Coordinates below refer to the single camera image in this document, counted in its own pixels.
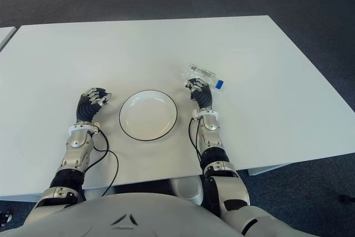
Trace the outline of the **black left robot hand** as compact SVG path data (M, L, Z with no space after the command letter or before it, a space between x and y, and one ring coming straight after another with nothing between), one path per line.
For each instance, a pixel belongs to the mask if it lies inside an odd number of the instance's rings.
M90 88L81 94L76 111L76 122L91 123L100 109L110 101L111 93L103 88Z

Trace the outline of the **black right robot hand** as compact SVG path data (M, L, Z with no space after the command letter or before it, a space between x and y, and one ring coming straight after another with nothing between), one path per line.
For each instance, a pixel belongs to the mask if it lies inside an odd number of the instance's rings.
M190 90L190 99L196 101L200 109L212 108L211 89L203 79L191 78L185 87Z

